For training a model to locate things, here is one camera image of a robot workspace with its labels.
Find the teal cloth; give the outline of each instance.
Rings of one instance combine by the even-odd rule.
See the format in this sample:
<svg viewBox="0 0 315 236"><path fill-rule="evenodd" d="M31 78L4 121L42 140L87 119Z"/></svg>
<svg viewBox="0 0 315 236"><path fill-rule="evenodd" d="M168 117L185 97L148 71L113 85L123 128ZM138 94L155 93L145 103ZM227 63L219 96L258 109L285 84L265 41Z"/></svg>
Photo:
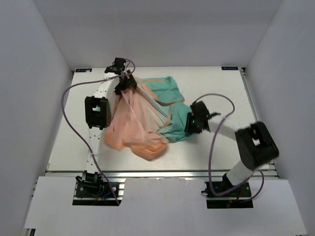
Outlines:
<svg viewBox="0 0 315 236"><path fill-rule="evenodd" d="M175 80L168 76L164 78L143 79L147 81L147 87L162 101L161 106L167 106L171 109L171 120L167 127L162 127L158 133L166 137L171 143L183 141L190 137L185 133L187 113L191 108L181 102L184 99L178 89Z"/></svg>

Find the black joint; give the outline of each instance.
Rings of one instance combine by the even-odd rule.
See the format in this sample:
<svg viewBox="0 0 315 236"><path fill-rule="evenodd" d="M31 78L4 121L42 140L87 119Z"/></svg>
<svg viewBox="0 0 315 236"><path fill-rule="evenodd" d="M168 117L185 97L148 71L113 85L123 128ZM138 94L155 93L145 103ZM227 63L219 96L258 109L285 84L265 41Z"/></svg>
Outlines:
<svg viewBox="0 0 315 236"><path fill-rule="evenodd" d="M122 91L129 89L129 88L136 88L137 82L134 79L132 73L130 70L127 71L127 74L129 75L122 75L119 78L119 84L115 87L115 94L121 95Z"/></svg>
<svg viewBox="0 0 315 236"><path fill-rule="evenodd" d="M86 97L84 103L85 120L90 129L99 127L102 130L110 125L112 114L107 98Z"/></svg>
<svg viewBox="0 0 315 236"><path fill-rule="evenodd" d="M252 171L279 156L279 150L267 127L260 121L238 130L235 137L241 160Z"/></svg>
<svg viewBox="0 0 315 236"><path fill-rule="evenodd" d="M105 73L114 73L120 75L125 70L126 60L123 58L115 58L114 63L105 69Z"/></svg>

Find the cloth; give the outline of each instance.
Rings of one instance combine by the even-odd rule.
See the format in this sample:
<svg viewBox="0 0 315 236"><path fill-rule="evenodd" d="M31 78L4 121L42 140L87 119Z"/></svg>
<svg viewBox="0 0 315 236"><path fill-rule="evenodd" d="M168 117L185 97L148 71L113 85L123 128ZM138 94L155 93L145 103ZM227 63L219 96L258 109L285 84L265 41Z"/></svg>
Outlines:
<svg viewBox="0 0 315 236"><path fill-rule="evenodd" d="M191 108L187 106L184 97L179 91L175 80L165 78L144 79L145 89L158 103L169 107L167 123L157 132L166 137L171 143L187 139L185 133L187 113Z"/></svg>
<svg viewBox="0 0 315 236"><path fill-rule="evenodd" d="M136 79L137 88L127 89L115 104L105 143L153 160L165 153L169 142L187 138L184 132L190 107L183 101L172 77Z"/></svg>

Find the pink fabric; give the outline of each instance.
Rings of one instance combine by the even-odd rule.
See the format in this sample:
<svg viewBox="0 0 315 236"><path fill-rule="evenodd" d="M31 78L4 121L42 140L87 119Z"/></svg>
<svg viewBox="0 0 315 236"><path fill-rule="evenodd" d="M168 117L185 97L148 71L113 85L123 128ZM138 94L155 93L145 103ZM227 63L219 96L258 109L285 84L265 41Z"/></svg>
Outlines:
<svg viewBox="0 0 315 236"><path fill-rule="evenodd" d="M117 150L130 147L146 160L156 159L167 150L168 140L156 133L167 118L143 97L139 88L123 91L115 107L104 138L108 145Z"/></svg>

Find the purple cable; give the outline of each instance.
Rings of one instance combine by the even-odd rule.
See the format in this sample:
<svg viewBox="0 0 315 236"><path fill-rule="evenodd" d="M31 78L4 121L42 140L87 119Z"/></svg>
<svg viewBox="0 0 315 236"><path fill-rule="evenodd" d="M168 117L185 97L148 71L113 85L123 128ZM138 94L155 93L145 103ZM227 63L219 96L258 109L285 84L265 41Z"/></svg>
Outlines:
<svg viewBox="0 0 315 236"><path fill-rule="evenodd" d="M131 62L131 64L133 65L133 71L131 71L129 74L125 74L125 75L126 75L126 76L127 76L127 75L131 75L131 74L136 70L136 66L135 66L135 64L134 64L131 60L128 60L128 59L125 59L125 60ZM63 92L63 94L62 94L62 96L61 96L61 110L62 110L62 112L63 112L63 117L64 117L65 121L67 122L67 124L69 125L69 127L73 130L74 133L76 133L76 135L79 136L79 138L80 138L80 139L86 144L86 146L88 147L88 149L89 149L89 151L90 151L90 153L91 153L92 159L93 159L93 161L94 161L94 163L95 163L95 166L96 166L98 172L99 172L99 173L106 179L106 181L108 182L108 185L109 185L109 187L110 187L110 191L112 192L112 194L113 194L113 196L114 196L114 198L115 198L117 204L119 205L119 201L118 201L118 199L117 199L117 196L116 196L115 192L113 191L113 187L112 187L112 185L111 185L109 179L106 177L106 175L103 173L103 171L102 171L101 168L99 167L99 165L98 165L98 163L97 163L97 161L96 161L96 159L95 159L95 156L94 156L94 153L93 153L93 150L92 150L91 146L90 146L89 143L82 137L82 135L79 134L79 132L72 126L72 124L70 123L68 117L67 117L66 114L65 114L65 110L64 110L64 97L65 97L66 93L67 93L71 88L77 87L77 86L79 86L79 85L88 85L88 84L95 84L95 83L100 83L100 82L106 82L106 81L113 80L113 79L118 78L118 77L119 77L119 75L115 75L115 76L110 77L110 78L108 78L108 79L102 79L102 80L96 80L96 81L90 81L90 82L82 82L82 83L78 83L78 84L75 84L75 85L71 85L70 87L68 87L68 88Z"/></svg>
<svg viewBox="0 0 315 236"><path fill-rule="evenodd" d="M201 98L203 98L203 97L205 97L205 96L219 96L219 97L223 97L223 98L225 98L226 100L228 100L228 101L232 104L232 107L233 107L232 111L231 111L230 113L228 113L226 116L224 116L223 119L221 120L221 122L219 123L219 125L218 125L218 127L217 127L217 129L216 129L216 131L215 131L215 133L214 133L212 142L211 142L210 154L209 154L208 173L209 173L209 186L210 186L210 190L211 190L211 192L212 192L212 194L213 194L214 196L216 196L216 197L222 197L222 196L224 196L224 195L226 195L226 194L228 194L228 193L230 193L230 192L235 191L239 186L243 185L246 181L248 181L250 177L247 178L246 180L244 180L243 182L241 182L241 183L239 183L239 184L233 186L232 188L230 188L230 189L228 189L228 190L225 190L225 191L223 191L223 192L221 192L221 193L216 193L216 192L215 192L215 190L214 190L214 188L213 188L212 180L211 180L211 160L212 160L213 149L214 149L216 137L217 137L217 135L218 135L218 133L219 133L219 130L220 130L220 128L222 127L222 125L223 125L223 123L225 122L225 120L226 120L230 115L232 115L232 114L235 112L235 105L234 105L234 103L233 103L233 101L232 101L231 99L229 99L227 96L224 96L224 95L219 94L219 93L207 93L207 94L202 95L201 97L197 98L194 102L197 102L198 100L200 100ZM255 197L257 197L257 195L261 192L261 190L262 190L262 188L263 188L263 186L264 186L264 183L265 183L265 177L264 177L264 174L263 174L262 171L259 171L259 172L261 173L261 176L262 176L262 182L261 182L261 186L260 186L258 192L257 192L254 196L252 196L251 198L249 198L249 199L241 200L241 202L243 202L243 203L244 203L244 202L248 202L248 201L254 199Z"/></svg>

